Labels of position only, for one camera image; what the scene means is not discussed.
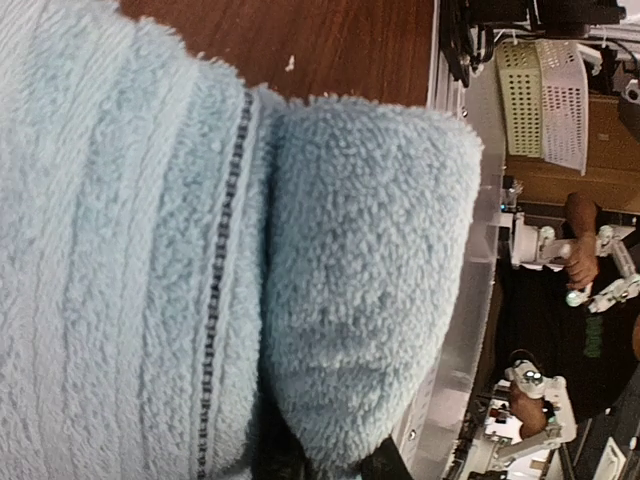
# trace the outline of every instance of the plastic basket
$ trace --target plastic basket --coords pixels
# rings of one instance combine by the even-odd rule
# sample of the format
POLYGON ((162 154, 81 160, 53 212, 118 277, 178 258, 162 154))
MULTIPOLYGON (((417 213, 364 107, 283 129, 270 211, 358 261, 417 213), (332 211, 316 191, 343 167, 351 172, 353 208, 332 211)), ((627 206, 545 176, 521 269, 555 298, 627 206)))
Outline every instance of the plastic basket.
POLYGON ((533 43, 503 43, 496 51, 511 155, 542 157, 542 74, 533 43))
POLYGON ((589 85, 574 41, 536 42, 542 73, 543 150, 547 162, 587 167, 589 85))

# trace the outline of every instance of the person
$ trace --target person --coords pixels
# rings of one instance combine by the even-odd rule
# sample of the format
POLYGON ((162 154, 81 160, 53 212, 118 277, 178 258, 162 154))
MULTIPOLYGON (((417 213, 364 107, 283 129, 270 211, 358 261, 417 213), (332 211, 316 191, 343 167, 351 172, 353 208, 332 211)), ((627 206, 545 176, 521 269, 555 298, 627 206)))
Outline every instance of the person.
MULTIPOLYGON (((596 256, 597 230, 604 224, 601 209, 586 195, 573 193, 565 217, 565 238, 575 238, 575 244, 563 270, 502 269, 505 301, 496 335, 495 375, 524 355, 545 376, 565 377, 576 421, 581 422, 611 407, 636 370, 640 298, 601 313, 590 313, 586 305, 567 305, 568 289, 593 282, 597 293, 620 274, 612 257, 596 256)), ((543 400, 530 399, 515 384, 510 408, 523 422, 522 438, 545 429, 543 400)))

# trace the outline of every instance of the white robotic hand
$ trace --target white robotic hand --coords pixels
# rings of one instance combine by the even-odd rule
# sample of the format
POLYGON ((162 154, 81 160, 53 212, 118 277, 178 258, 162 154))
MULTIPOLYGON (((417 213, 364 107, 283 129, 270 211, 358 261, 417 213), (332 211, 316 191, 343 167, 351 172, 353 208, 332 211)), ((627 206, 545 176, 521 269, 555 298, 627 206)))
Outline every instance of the white robotic hand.
POLYGON ((514 461, 539 450, 558 448, 577 436, 576 420, 564 377, 547 378, 529 360, 517 360, 505 372, 529 398, 547 400, 553 406, 553 416, 544 431, 521 442, 500 447, 490 464, 491 470, 502 470, 514 461))

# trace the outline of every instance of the wooden surface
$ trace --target wooden surface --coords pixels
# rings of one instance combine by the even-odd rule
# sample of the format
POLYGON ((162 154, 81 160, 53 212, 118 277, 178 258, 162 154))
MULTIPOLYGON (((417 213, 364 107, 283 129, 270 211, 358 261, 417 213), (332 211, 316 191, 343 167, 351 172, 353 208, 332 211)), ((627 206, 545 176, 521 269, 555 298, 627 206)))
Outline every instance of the wooden surface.
POLYGON ((618 99, 589 99, 587 173, 541 159, 507 157, 507 174, 524 184, 523 202, 563 205, 582 191, 606 210, 640 214, 640 145, 618 120, 618 99))
POLYGON ((287 97, 338 93, 425 105, 433 0, 121 0, 176 28, 249 85, 287 97), (286 72, 290 56, 295 68, 286 72))

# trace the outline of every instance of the light blue towel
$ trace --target light blue towel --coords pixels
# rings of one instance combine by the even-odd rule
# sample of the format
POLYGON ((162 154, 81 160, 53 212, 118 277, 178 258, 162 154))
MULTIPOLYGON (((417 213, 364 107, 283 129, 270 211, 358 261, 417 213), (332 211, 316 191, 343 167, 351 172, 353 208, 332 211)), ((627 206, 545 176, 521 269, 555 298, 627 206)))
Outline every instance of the light blue towel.
POLYGON ((247 90, 113 3, 2 2, 0 480, 251 478, 261 348, 353 473, 447 329, 480 150, 247 90))
POLYGON ((265 361, 307 456, 346 468, 391 433, 436 361, 482 147, 446 115, 359 99, 294 104, 283 131, 265 361))

